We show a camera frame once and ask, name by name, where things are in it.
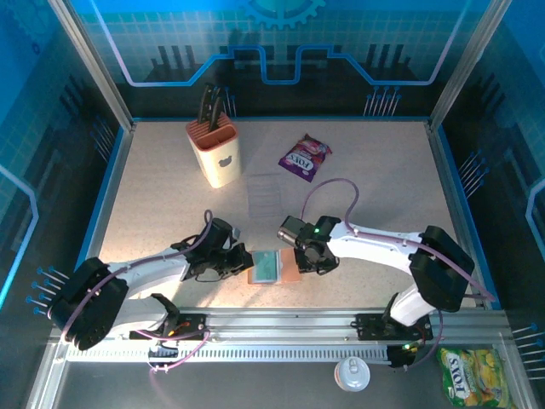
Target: chips bag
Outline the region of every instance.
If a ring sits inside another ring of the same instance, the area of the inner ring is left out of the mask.
[[[278,164],[306,181],[313,181],[314,175],[328,153],[331,153],[330,147],[306,134],[280,159]]]
[[[441,348],[443,389],[454,406],[515,408],[502,361],[494,349]]]

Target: purple snack bag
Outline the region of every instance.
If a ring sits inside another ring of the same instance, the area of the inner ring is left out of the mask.
[[[278,164],[306,181],[313,181],[328,153],[331,153],[330,147],[305,134]]]

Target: yellow snack bag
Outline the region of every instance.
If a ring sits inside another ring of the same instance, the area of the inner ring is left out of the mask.
[[[502,361],[494,349],[441,348],[437,358],[452,405],[515,408]]]

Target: beige tabletop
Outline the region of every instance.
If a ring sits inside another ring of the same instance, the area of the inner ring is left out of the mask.
[[[399,232],[437,225],[455,237],[423,123],[240,121],[244,173],[219,189],[199,169],[185,126],[138,124],[100,252],[103,262],[151,255],[199,233],[206,209],[240,228],[247,249],[283,248],[276,232],[284,218],[299,216],[308,191],[332,177],[359,186],[353,223]],[[278,166],[305,133],[333,151],[312,183]],[[342,217],[352,198],[348,185],[323,187],[311,199],[305,219]],[[206,274],[213,278],[213,272]],[[246,274],[240,274],[218,283],[188,280],[153,291],[179,307],[368,308],[386,306],[393,293],[410,284],[411,277],[394,268],[342,259],[333,272],[304,274],[298,283],[248,285]]]

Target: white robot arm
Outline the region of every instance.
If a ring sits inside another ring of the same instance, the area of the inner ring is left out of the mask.
[[[435,309],[456,312],[460,308],[468,282],[416,245],[433,247],[471,274],[473,261],[443,229],[429,226],[424,233],[392,233],[350,226],[352,229],[330,216],[320,217],[316,225],[288,216],[278,237],[295,248],[302,273],[326,274],[339,265],[340,259],[350,257],[378,262],[411,275],[415,283],[393,295],[384,320],[409,327]]]
[[[134,299],[156,285],[191,279],[214,269],[225,279],[252,267],[251,254],[238,243],[239,231],[214,218],[201,234],[171,245],[154,256],[132,262],[105,264],[93,257],[50,299],[47,315],[65,333],[65,339],[81,350],[107,335],[148,331],[155,337],[175,335],[181,327],[178,308],[161,294]],[[195,239],[194,245],[188,241]],[[100,289],[84,301],[101,283]]]

